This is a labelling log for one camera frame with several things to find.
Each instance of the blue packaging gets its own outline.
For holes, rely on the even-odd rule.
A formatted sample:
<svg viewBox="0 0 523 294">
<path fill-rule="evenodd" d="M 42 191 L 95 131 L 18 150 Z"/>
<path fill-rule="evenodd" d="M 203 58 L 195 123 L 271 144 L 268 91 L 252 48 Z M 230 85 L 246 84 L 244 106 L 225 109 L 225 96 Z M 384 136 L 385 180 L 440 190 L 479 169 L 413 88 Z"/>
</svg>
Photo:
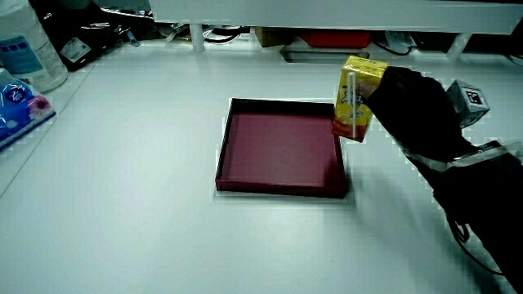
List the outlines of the blue packaging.
<svg viewBox="0 0 523 294">
<path fill-rule="evenodd" d="M 0 151 L 55 114 L 44 96 L 0 69 Z"/>
</svg>

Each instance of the square tray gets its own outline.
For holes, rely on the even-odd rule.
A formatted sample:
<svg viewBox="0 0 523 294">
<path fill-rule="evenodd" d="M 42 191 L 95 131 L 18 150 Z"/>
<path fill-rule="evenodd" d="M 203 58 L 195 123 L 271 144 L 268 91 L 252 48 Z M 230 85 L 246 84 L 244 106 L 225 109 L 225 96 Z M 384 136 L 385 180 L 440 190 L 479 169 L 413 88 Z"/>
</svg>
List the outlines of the square tray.
<svg viewBox="0 0 523 294">
<path fill-rule="evenodd" d="M 217 190 L 344 198 L 347 191 L 334 105 L 234 98 Z"/>
</svg>

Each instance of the table surface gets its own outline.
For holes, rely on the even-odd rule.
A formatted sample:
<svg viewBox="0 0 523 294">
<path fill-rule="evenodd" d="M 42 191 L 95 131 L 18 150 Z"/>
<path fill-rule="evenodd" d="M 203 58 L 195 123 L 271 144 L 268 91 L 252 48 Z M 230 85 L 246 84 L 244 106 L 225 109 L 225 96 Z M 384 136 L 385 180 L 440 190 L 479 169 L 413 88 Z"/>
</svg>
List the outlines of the table surface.
<svg viewBox="0 0 523 294">
<path fill-rule="evenodd" d="M 230 98 L 333 101 L 339 65 L 151 44 L 70 78 L 41 137 L 1 154 L 1 293 L 513 292 L 457 246 L 377 119 L 363 143 L 342 140 L 342 200 L 216 192 Z M 371 58 L 479 87 L 491 110 L 463 131 L 472 143 L 523 137 L 523 68 L 504 57 Z"/>
</svg>

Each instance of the tray rim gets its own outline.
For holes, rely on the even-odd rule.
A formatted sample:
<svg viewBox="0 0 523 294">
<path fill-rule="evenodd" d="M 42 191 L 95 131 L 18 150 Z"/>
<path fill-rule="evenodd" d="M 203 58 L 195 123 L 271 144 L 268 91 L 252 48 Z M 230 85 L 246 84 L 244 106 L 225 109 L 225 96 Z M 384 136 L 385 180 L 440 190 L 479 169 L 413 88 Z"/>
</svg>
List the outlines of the tray rim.
<svg viewBox="0 0 523 294">
<path fill-rule="evenodd" d="M 346 171 L 345 166 L 343 164 L 343 156 L 342 156 L 342 148 L 341 143 L 339 139 L 339 135 L 332 134 L 334 139 L 334 148 L 336 153 L 336 164 L 337 164 L 337 174 L 340 177 L 340 185 L 296 185 L 296 184 L 271 184 L 271 183 L 248 183 L 248 182 L 242 182 L 237 180 L 223 180 L 221 178 L 223 163 L 225 161 L 225 154 L 226 154 L 226 146 L 228 144 L 228 140 L 230 137 L 230 125 L 232 121 L 232 117 L 234 114 L 234 107 L 235 105 L 238 105 L 238 103 L 298 103 L 298 104 L 318 104 L 318 105 L 332 105 L 332 113 L 329 114 L 331 116 L 331 119 L 334 116 L 334 103 L 326 102 L 325 99 L 318 99 L 320 102 L 317 101 L 310 101 L 310 100 L 274 100 L 274 99 L 258 99 L 258 98 L 231 98 L 230 104 L 229 104 L 229 111 L 227 114 L 227 120 L 226 120 L 226 126 L 225 131 L 223 134 L 222 142 L 221 142 L 221 148 L 220 148 L 220 156 L 217 163 L 217 171 L 215 175 L 215 185 L 216 189 L 219 191 L 229 191 L 229 192 L 245 192 L 245 193 L 264 193 L 264 194 L 282 194 L 282 195 L 294 195 L 294 196 L 305 196 L 305 197 L 321 197 L 321 198 L 345 198 L 346 193 L 348 192 L 347 182 L 348 179 L 346 178 Z M 244 190 L 244 189 L 223 189 L 224 186 L 228 185 L 263 185 L 267 189 L 274 188 L 277 190 L 278 188 L 282 188 L 283 193 L 271 193 L 267 191 L 260 191 L 260 190 Z M 309 189 L 311 191 L 310 194 L 286 194 L 286 189 Z M 323 191 L 336 191 L 337 194 L 322 194 L 322 193 L 315 193 L 315 189 L 317 190 L 323 190 Z"/>
</svg>

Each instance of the white container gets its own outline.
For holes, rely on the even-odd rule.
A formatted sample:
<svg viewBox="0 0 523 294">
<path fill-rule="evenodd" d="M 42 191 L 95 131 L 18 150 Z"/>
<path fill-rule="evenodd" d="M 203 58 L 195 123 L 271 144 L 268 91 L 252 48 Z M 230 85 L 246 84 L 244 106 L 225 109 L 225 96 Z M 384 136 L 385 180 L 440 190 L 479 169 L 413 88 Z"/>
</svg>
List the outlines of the white container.
<svg viewBox="0 0 523 294">
<path fill-rule="evenodd" d="M 0 63 L 40 92 L 67 79 L 67 68 L 28 0 L 0 1 Z"/>
</svg>

